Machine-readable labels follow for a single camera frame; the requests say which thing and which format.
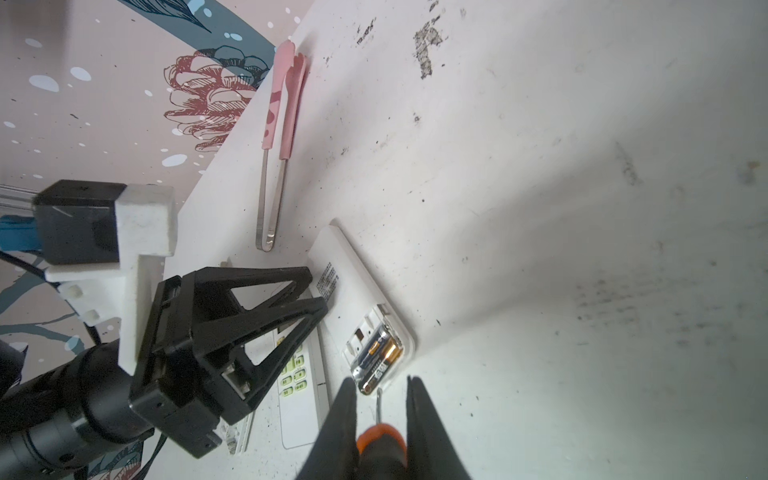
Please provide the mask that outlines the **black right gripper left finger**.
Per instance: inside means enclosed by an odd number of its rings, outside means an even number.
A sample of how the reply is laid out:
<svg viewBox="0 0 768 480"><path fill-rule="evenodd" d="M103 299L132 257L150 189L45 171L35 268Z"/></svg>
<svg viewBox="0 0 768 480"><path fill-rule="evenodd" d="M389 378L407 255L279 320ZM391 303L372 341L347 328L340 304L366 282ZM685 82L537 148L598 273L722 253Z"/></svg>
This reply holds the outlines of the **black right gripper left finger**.
<svg viewBox="0 0 768 480"><path fill-rule="evenodd" d="M357 387L349 377L330 406L319 435L296 476L302 479L354 479L359 453L356 446Z"/></svg>

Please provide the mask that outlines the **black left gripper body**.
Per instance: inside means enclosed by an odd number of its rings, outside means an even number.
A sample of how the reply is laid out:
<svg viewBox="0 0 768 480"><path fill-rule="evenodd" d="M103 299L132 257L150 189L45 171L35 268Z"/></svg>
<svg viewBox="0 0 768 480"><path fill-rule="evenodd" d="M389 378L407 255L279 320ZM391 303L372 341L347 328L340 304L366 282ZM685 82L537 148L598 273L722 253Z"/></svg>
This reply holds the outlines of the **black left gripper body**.
<svg viewBox="0 0 768 480"><path fill-rule="evenodd" d="M234 296L205 286L195 274L162 282L151 307L130 387L131 410L199 459L222 444L219 423L249 414L224 368L196 351L193 328L241 313Z"/></svg>

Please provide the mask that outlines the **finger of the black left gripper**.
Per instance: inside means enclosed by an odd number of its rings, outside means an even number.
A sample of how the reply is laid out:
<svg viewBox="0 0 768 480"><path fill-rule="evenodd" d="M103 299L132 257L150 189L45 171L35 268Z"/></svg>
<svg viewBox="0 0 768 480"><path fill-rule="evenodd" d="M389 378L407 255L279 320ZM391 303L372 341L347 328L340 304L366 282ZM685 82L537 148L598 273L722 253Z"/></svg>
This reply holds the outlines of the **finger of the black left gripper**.
<svg viewBox="0 0 768 480"><path fill-rule="evenodd" d="M313 280L305 266L204 267L179 278L181 336L263 336L314 331Z"/></svg>
<svg viewBox="0 0 768 480"><path fill-rule="evenodd" d="M314 329L327 314L326 301L314 297ZM283 327L263 336L194 336L194 356L209 375L211 396L221 418L235 424L255 411L287 361L307 336L290 336Z"/></svg>

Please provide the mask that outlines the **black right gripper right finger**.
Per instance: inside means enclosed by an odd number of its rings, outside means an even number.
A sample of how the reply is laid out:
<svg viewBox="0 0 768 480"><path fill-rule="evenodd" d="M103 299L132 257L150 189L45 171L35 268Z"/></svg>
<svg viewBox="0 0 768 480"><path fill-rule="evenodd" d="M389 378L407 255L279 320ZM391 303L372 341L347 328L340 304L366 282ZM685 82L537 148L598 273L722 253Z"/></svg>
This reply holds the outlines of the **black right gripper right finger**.
<svg viewBox="0 0 768 480"><path fill-rule="evenodd" d="M470 476L419 377L408 377L406 416L408 478L469 480Z"/></svg>

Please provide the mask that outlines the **orange black screwdriver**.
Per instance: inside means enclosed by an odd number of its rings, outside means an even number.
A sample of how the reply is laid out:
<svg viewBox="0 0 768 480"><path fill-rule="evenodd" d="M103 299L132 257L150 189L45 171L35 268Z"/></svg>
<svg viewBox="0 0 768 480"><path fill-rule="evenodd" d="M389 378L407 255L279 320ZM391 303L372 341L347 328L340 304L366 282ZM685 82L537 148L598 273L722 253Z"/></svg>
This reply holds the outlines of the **orange black screwdriver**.
<svg viewBox="0 0 768 480"><path fill-rule="evenodd" d="M383 391L376 391L375 424L356 442L357 479L406 479L407 446L400 432L382 421Z"/></svg>

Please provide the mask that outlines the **white remote control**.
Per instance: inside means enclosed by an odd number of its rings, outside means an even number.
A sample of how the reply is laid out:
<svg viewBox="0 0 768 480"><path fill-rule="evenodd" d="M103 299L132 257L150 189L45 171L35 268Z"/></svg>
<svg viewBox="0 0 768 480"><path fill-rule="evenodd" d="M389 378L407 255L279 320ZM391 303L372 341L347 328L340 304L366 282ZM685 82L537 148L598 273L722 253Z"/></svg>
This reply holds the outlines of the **white remote control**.
<svg viewBox="0 0 768 480"><path fill-rule="evenodd" d="M322 321L324 338L329 342L328 355L339 359L357 388L360 380L353 377L352 370L364 346L380 326L386 326L391 339L402 347L401 356L378 386L382 391L387 389L415 352L416 342L410 329L374 281L341 228L328 225L320 231L309 250L307 266L313 276L310 292L324 298L328 306ZM375 395L377 389L366 396Z"/></svg>
<svg viewBox="0 0 768 480"><path fill-rule="evenodd" d="M286 450L312 444L329 409L318 331L297 347L277 380L282 444Z"/></svg>

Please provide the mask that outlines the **blue black AAA battery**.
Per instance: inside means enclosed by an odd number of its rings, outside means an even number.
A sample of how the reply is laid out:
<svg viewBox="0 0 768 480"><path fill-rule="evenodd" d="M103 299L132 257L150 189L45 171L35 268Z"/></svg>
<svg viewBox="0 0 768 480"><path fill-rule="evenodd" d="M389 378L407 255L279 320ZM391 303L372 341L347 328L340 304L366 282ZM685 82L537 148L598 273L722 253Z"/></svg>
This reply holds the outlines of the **blue black AAA battery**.
<svg viewBox="0 0 768 480"><path fill-rule="evenodd" d="M355 367L352 370L353 377L356 380L361 380L370 373L390 339L391 335L386 326L380 326L375 331L358 356Z"/></svg>

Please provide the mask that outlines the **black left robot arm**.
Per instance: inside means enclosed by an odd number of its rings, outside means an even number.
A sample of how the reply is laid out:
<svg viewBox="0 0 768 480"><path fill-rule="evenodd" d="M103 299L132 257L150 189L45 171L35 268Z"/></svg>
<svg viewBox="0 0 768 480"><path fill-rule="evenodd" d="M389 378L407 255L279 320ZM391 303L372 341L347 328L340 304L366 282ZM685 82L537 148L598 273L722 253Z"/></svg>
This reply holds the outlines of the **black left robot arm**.
<svg viewBox="0 0 768 480"><path fill-rule="evenodd" d="M307 267L206 267L158 287L133 374L119 341L12 388L1 401L1 475L61 479L154 432L200 458L221 422L255 411L327 314Z"/></svg>

